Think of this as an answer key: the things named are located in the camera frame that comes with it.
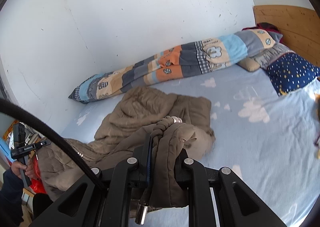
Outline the person's left hand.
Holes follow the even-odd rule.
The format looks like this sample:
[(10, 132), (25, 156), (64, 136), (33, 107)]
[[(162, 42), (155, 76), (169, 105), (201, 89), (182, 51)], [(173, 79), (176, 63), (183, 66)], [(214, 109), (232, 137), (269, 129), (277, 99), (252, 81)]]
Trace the person's left hand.
[(18, 178), (22, 178), (21, 172), (23, 172), (27, 177), (36, 179), (33, 163), (31, 160), (28, 160), (27, 165), (20, 163), (19, 161), (14, 161), (11, 164), (11, 170)]

